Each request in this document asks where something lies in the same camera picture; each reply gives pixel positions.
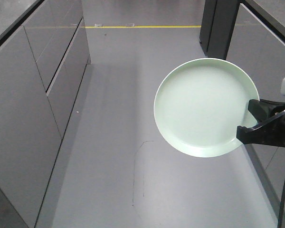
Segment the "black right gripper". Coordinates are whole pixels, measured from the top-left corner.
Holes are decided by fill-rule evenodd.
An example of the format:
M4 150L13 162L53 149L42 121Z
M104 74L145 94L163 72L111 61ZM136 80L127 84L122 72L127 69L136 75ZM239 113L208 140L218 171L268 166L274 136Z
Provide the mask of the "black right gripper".
M248 111L257 125L250 128L238 126L237 139L243 144L285 147L285 102L252 99Z

